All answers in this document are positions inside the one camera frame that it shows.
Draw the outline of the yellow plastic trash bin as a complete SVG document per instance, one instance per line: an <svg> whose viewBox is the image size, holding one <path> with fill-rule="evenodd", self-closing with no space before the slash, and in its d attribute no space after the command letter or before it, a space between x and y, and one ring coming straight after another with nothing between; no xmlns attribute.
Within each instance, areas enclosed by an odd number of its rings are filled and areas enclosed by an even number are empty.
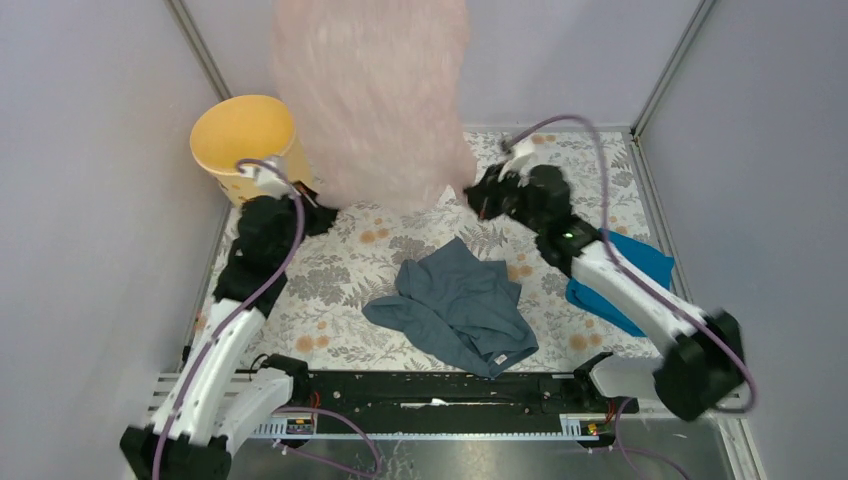
<svg viewBox="0 0 848 480"><path fill-rule="evenodd" d="M242 95L215 105L194 124L189 145L196 163L235 206L263 194L238 172L236 163L242 159L271 157L288 180L314 186L294 118L275 97Z"/></svg>

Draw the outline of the pink plastic trash bag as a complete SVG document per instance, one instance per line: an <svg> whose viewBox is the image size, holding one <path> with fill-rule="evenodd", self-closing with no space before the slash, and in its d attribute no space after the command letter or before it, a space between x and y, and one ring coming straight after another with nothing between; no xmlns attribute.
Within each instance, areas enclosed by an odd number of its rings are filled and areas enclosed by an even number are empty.
<svg viewBox="0 0 848 480"><path fill-rule="evenodd" d="M280 1L272 72L326 206L415 211L477 161L459 117L462 1Z"/></svg>

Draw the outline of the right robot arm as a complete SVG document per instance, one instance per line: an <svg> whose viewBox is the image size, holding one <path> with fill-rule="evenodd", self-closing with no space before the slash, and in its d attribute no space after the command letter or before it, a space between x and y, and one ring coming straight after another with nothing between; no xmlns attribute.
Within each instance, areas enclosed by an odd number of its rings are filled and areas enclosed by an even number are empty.
<svg viewBox="0 0 848 480"><path fill-rule="evenodd" d="M540 165L522 175L495 164L464 196L480 219L506 215L531 230L549 265L608 301L659 351L657 358L593 358L573 386L583 410L597 412L612 398L631 397L659 401L693 421L749 380L737 320L724 311L705 313L634 267L607 231L573 212L559 168Z"/></svg>

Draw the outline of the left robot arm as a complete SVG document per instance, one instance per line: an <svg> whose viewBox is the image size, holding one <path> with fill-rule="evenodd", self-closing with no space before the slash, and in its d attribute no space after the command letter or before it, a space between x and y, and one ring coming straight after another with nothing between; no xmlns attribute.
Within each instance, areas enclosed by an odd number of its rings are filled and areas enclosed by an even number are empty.
<svg viewBox="0 0 848 480"><path fill-rule="evenodd" d="M221 405L240 355L265 324L302 241L326 232L336 213L297 182L292 195L244 204L239 235L214 302L173 387L144 427L129 426L120 449L137 479L225 479L244 442L279 407L309 401L306 366L263 367L228 407Z"/></svg>

